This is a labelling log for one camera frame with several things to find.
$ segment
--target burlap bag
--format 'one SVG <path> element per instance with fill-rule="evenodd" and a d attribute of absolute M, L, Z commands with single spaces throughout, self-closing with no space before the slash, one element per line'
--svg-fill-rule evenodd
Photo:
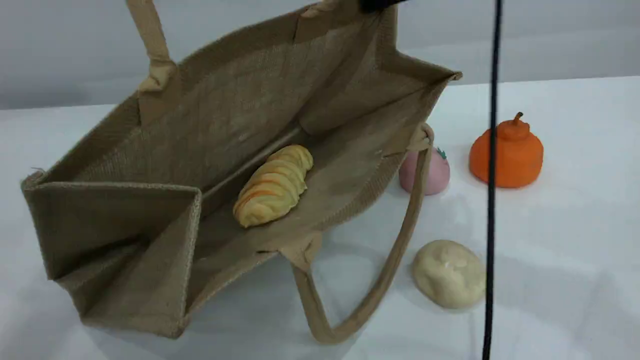
<path fill-rule="evenodd" d="M 152 1 L 127 3 L 149 77 L 55 166 L 22 184 L 47 275 L 85 324 L 175 338 L 217 291 L 281 254 L 314 337 L 345 340 L 397 270 L 431 157 L 424 120 L 460 73 L 398 53 L 395 7 L 363 14 L 355 0 L 312 5 L 176 65 Z M 289 143 L 313 154 L 308 190 L 286 217 L 241 228 L 230 210 L 238 191 Z M 370 206 L 407 149 L 420 156 L 400 233 L 371 291 L 331 328 L 310 270 L 321 233 Z"/>

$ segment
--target white tablecloth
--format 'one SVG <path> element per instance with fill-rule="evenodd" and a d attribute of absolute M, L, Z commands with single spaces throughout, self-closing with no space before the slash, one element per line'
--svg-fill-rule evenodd
<path fill-rule="evenodd" d="M 493 359 L 637 359 L 640 354 L 640 77 L 506 83 L 500 119 L 516 112 L 545 145 L 540 178 L 497 194 Z M 425 199 L 404 263 L 359 334 L 310 337 L 289 265 L 276 259 L 216 295 L 175 341 L 80 324 L 45 278 L 19 190 L 112 106 L 0 111 L 0 359 L 479 359 L 484 303 L 449 313 L 413 286 L 425 243 L 485 253 L 486 188 L 467 170 L 488 123 L 488 86 L 450 86 L 429 118 L 448 156 L 448 189 Z M 354 308 L 397 234 L 408 195 L 394 180 L 363 215 L 326 235 L 314 263 L 330 318 Z"/>

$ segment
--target pink peach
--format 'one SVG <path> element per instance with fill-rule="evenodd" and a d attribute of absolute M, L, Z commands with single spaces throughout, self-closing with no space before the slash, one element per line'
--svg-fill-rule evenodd
<path fill-rule="evenodd" d="M 409 152 L 399 170 L 400 186 L 409 193 L 413 188 L 417 160 L 418 152 Z M 440 148 L 437 151 L 432 151 L 424 195 L 434 195 L 442 192 L 447 188 L 450 178 L 451 169 L 444 151 L 440 150 Z"/>

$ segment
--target bread roll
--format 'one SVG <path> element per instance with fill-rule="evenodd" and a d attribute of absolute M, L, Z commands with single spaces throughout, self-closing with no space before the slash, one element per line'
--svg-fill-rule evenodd
<path fill-rule="evenodd" d="M 233 208 L 236 220 L 251 227 L 288 214 L 307 189 L 305 176 L 313 164 L 311 153 L 300 145 L 273 153 L 240 191 Z"/>
<path fill-rule="evenodd" d="M 484 265 L 455 241 L 437 240 L 423 246 L 413 260 L 412 273 L 416 287 L 447 309 L 470 307 L 484 296 Z"/>

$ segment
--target white wall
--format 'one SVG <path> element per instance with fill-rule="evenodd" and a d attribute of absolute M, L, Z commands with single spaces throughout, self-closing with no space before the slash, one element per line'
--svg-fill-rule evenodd
<path fill-rule="evenodd" d="M 171 54 L 309 0 L 156 0 Z M 489 78 L 493 0 L 401 4 L 400 50 Z M 116 103 L 147 71 L 124 0 L 4 0 L 0 108 Z M 640 0 L 505 0 L 503 81 L 640 74 Z"/>

